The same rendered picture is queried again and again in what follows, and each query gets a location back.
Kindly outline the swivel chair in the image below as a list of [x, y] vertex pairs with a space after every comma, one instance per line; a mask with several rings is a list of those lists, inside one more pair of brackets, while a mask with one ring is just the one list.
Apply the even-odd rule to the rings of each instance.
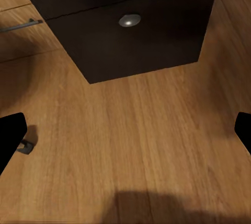
[[32, 147], [34, 146], [34, 143], [24, 140], [22, 139], [22, 141], [20, 142], [19, 146], [17, 147], [16, 151], [28, 155], [30, 154], [30, 151], [32, 149]]

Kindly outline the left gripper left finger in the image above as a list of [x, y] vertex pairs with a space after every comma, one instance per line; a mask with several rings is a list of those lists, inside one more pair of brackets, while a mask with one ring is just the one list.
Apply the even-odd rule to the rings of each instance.
[[0, 175], [27, 133], [22, 112], [0, 118]]

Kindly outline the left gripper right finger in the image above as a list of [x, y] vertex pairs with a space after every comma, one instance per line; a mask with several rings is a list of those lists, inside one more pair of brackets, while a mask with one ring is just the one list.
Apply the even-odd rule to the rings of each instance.
[[239, 112], [234, 131], [251, 154], [251, 114]]

